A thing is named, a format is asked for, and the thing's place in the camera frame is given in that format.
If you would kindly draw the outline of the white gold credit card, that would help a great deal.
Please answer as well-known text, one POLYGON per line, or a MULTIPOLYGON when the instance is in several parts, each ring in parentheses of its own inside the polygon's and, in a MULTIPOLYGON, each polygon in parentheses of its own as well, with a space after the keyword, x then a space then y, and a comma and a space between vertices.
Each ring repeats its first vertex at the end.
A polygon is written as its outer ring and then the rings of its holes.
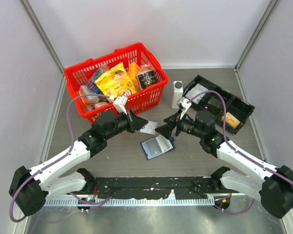
POLYGON ((149 121, 144 127, 140 129, 141 133, 145 134, 151 134, 154 135, 156 134, 155 128, 158 126, 157 122, 149 121))

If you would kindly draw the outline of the blue leather card holder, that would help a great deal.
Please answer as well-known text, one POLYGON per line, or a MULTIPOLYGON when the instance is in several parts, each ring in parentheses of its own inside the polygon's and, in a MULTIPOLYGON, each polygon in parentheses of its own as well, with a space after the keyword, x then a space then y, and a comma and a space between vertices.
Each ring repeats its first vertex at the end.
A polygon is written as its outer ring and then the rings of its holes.
POLYGON ((147 160, 154 159, 175 149, 174 138, 166 139, 162 135, 150 138, 140 143, 147 160))

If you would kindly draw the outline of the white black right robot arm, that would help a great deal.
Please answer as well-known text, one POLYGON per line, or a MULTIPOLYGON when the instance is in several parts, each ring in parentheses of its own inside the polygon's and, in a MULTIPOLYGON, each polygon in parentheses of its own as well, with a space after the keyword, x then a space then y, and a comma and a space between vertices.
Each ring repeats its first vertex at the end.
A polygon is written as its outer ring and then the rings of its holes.
POLYGON ((241 175, 228 168, 215 171, 216 177, 210 181, 215 192, 229 189, 243 193, 259 201, 276 218, 283 218, 293 209, 293 171, 285 165, 278 168, 268 164, 242 150, 215 128, 211 113, 199 111, 195 118, 190 118, 178 111, 164 122, 155 129, 163 137, 169 139, 172 131, 176 136, 183 132, 198 137, 206 153, 243 172, 241 175))

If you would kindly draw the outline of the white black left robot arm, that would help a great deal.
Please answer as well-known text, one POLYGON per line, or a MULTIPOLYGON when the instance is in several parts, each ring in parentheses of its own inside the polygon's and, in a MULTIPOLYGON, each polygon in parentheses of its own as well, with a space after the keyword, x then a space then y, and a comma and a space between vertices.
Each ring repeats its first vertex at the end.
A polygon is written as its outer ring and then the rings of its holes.
POLYGON ((148 120, 135 115, 132 110, 118 116, 112 111, 103 112, 65 151, 30 169, 21 166, 15 170, 9 189, 12 197, 10 212, 17 204, 25 216, 31 216, 54 197, 69 192, 91 193, 95 178, 86 169, 81 168, 65 177, 62 174, 101 152, 109 139, 123 131, 134 133, 147 123, 148 120))

